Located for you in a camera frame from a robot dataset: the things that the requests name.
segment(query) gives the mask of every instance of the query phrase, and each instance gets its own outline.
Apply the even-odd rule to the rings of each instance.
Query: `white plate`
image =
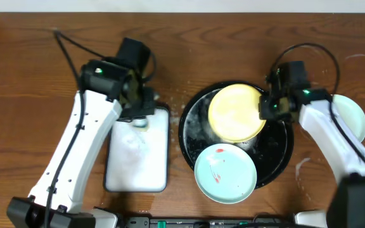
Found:
[[[338,94],[333,96],[333,102],[345,124],[362,142],[365,138],[365,114],[360,106],[352,99]]]
[[[195,180],[210,199],[225,204],[246,199],[257,182],[252,159],[239,147],[215,144],[204,149],[195,162]]]

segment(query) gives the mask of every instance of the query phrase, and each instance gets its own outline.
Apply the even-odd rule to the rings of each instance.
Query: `green connector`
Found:
[[[165,221],[158,221],[157,228],[165,228]]]

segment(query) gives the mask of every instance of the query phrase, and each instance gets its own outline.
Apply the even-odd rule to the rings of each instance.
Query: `yellow plate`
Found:
[[[245,84],[229,85],[212,99],[208,121],[212,130],[221,139],[240,143],[256,136],[265,120],[259,118],[261,93]]]

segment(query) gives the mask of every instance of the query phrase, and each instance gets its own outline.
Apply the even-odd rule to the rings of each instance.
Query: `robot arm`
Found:
[[[270,83],[270,93],[260,97],[261,119],[298,122],[321,149],[338,183],[352,173],[365,177],[365,163],[331,119],[331,95],[326,89],[311,88],[302,61],[283,63],[267,81]],[[347,137],[365,156],[365,147],[355,138],[336,110],[334,114]]]
[[[339,130],[331,120],[328,107],[329,101],[327,100],[311,101],[310,104],[302,105],[299,124],[312,136],[319,149],[321,149],[335,175],[337,183],[343,177],[353,173],[358,173],[365,177],[365,164],[339,133]],[[335,115],[346,135],[365,156],[365,147],[355,138],[336,110]]]
[[[345,137],[364,158],[365,147],[332,104],[339,128],[333,121],[329,109],[332,97],[325,89],[311,89],[301,61],[283,63],[277,72],[270,74],[267,82],[270,93],[260,97],[260,118],[299,122],[315,140],[335,175],[338,189],[326,213],[327,227],[365,227],[365,162]]]
[[[117,100],[108,101],[106,95],[94,91],[84,93],[86,114],[80,131],[63,169],[57,180],[51,208],[67,208],[67,213],[79,213],[82,207],[84,190],[91,169],[105,137],[115,121],[119,118],[122,107]],[[73,136],[80,115],[80,97],[75,96],[73,111],[63,136],[42,177],[30,190],[29,197],[34,196],[35,203],[46,206],[47,188],[50,186],[54,172]]]
[[[117,216],[100,209],[82,212],[86,183],[103,141],[117,120],[144,122],[155,112],[155,95],[145,87],[151,76],[143,72],[151,56],[141,42],[125,38],[116,57],[91,60],[82,67],[85,111],[76,94],[70,120],[54,155],[28,198],[12,198],[7,216],[15,227],[41,227],[49,210],[50,227],[115,227]],[[79,115],[81,130],[72,144],[53,189],[51,208],[46,207],[49,188],[59,163],[73,138]]]

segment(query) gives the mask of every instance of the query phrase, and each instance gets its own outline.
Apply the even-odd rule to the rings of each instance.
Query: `cable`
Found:
[[[149,82],[153,78],[153,76],[156,74],[156,71],[157,71],[156,56],[152,52],[150,53],[150,55],[153,60],[153,71],[147,77],[142,79],[143,83]]]
[[[67,159],[67,156],[68,154],[70,153],[71,151],[71,148],[72,146],[74,145],[74,142],[77,138],[77,136],[79,135],[79,132],[82,128],[82,123],[84,121],[84,112],[86,110],[86,104],[85,104],[85,101],[84,101],[84,88],[82,87],[82,84],[80,83],[80,79],[78,77],[78,73],[74,67],[74,64],[73,64],[73,61],[71,60],[71,57],[70,55],[68,54],[66,48],[64,47],[62,41],[60,38],[64,38],[66,41],[76,45],[77,47],[89,52],[89,53],[92,53],[92,54],[95,54],[96,56],[99,56],[101,58],[104,58],[103,55],[101,54],[98,54],[80,44],[78,44],[77,42],[71,40],[70,38],[68,38],[67,36],[63,35],[59,30],[55,30],[53,32],[54,34],[54,38],[56,39],[61,51],[63,52],[64,56],[66,57],[66,60],[68,62],[68,65],[70,66],[71,68],[71,71],[73,73],[73,76],[74,76],[74,79],[75,79],[75,83],[77,84],[77,88],[79,90],[79,95],[80,95],[80,118],[79,118],[79,122],[78,124],[76,125],[75,127],[75,132],[74,132],[74,135],[73,137],[71,138],[70,140],[70,143],[68,144],[67,146],[67,149],[66,151],[64,152],[64,155],[63,155],[63,158],[61,159],[59,165],[57,166],[57,169],[56,169],[56,172],[54,174],[54,177],[53,177],[53,180],[51,182],[51,185],[49,187],[49,194],[48,194],[48,200],[46,202],[46,209],[44,211],[44,227],[45,228],[49,228],[50,227],[50,224],[49,224],[49,216],[50,216],[50,209],[51,209],[51,201],[53,199],[53,193],[54,193],[54,189],[56,188],[56,183],[57,183],[57,179],[58,179],[58,176],[60,174],[60,171],[61,169],[63,168],[64,166],[64,163]]]
[[[61,33],[60,31],[58,31],[58,30],[55,30],[55,33],[58,33],[58,34],[60,35],[60,37],[62,37],[62,38],[63,38],[63,39],[65,39],[66,41],[68,41],[68,42],[70,42],[70,43],[74,44],[74,45],[75,45],[75,46],[77,46],[78,48],[81,48],[81,49],[83,49],[83,50],[85,50],[85,51],[87,51],[87,52],[89,52],[89,53],[91,53],[91,54],[94,54],[94,55],[96,55],[96,56],[100,57],[100,58],[105,58],[105,56],[103,56],[102,54],[99,54],[99,53],[97,53],[97,52],[95,52],[95,51],[93,51],[93,50],[91,50],[91,49],[89,49],[89,48],[86,48],[86,47],[84,47],[83,45],[81,45],[81,44],[79,44],[79,43],[77,43],[77,42],[75,42],[75,41],[71,40],[70,38],[68,38],[66,35],[62,34],[62,33]]]
[[[335,82],[335,86],[333,88],[333,92],[332,94],[336,94],[336,91],[338,89],[339,83],[340,83],[340,67],[339,67],[339,63],[336,60],[336,57],[328,50],[326,49],[324,46],[320,45],[320,44],[315,44],[315,43],[301,43],[301,44],[296,44],[294,46],[291,46],[289,48],[287,48],[286,50],[284,50],[276,59],[276,61],[274,62],[274,64],[271,67],[270,72],[273,73],[276,70],[276,67],[280,61],[280,59],[289,51],[295,49],[295,48],[299,48],[302,46],[311,46],[311,47],[315,47],[315,48],[319,48],[321,50],[323,50],[333,61],[333,63],[335,64],[335,68],[336,68],[336,82]],[[349,139],[349,137],[346,135],[346,133],[343,131],[343,129],[340,127],[340,124],[338,123],[335,114],[333,113],[333,99],[328,100],[329,101],[329,113],[330,113],[330,117],[333,121],[333,123],[335,123],[336,128],[339,130],[339,132],[341,133],[341,135],[346,139],[346,141],[348,142],[348,144],[353,148],[353,150],[355,151],[355,153],[358,155],[358,157],[364,162],[365,164],[365,156],[357,149],[357,147],[353,144],[353,142]]]
[[[261,215],[270,215],[270,213],[267,212],[260,212],[258,214],[256,214],[256,216],[254,216],[252,223],[256,223],[256,220],[261,216]]]

